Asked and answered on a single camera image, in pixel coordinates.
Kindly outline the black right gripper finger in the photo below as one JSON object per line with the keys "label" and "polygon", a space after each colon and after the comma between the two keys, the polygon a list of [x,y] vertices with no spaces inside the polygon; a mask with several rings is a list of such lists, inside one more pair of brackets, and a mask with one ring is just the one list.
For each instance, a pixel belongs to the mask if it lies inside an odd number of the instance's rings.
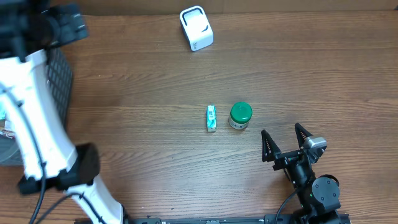
{"label": "black right gripper finger", "polygon": [[295,133],[297,136],[298,146],[301,149],[310,148],[310,142],[312,141],[312,134],[309,133],[300,123],[295,123]]}
{"label": "black right gripper finger", "polygon": [[262,161],[271,162],[276,160],[281,154],[281,150],[271,138],[271,135],[263,129],[261,131],[262,137]]}

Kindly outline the green lid white jar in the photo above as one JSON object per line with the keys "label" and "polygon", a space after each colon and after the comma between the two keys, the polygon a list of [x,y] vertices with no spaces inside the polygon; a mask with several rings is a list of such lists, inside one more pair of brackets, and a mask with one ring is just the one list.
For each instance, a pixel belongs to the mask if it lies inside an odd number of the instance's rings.
{"label": "green lid white jar", "polygon": [[245,129],[252,118],[252,108],[246,102],[235,103],[229,113],[229,125],[234,129]]}

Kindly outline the teal white small packet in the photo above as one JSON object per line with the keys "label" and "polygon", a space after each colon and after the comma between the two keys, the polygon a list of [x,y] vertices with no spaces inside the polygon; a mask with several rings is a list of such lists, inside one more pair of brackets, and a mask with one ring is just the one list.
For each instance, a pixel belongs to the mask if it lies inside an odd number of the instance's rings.
{"label": "teal white small packet", "polygon": [[216,131],[216,106],[208,105],[206,109],[206,127],[208,132]]}

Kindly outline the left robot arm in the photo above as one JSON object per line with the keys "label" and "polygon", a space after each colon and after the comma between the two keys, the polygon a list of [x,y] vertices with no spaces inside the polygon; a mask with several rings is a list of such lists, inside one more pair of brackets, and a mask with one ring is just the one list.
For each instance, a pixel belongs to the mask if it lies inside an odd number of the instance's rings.
{"label": "left robot arm", "polygon": [[55,188],[72,198],[92,223],[127,223],[124,207],[100,177],[92,143],[74,145],[50,92],[54,65],[49,52],[84,39],[88,31],[76,4],[1,2],[1,103],[11,121],[24,163],[23,195]]}

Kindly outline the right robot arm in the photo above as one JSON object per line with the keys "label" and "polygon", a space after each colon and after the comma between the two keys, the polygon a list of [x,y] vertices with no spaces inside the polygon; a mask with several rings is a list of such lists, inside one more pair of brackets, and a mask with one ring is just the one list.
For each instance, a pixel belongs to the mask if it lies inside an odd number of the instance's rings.
{"label": "right robot arm", "polygon": [[[262,161],[273,162],[275,171],[284,171],[294,188],[271,220],[274,223],[343,223],[344,218],[338,214],[341,207],[338,179],[329,174],[317,177],[312,169],[327,148],[326,139],[314,136],[300,123],[295,124],[295,133],[299,149],[283,153],[271,135],[264,129],[261,131]],[[283,218],[281,212],[294,196],[298,197],[301,209]]]}

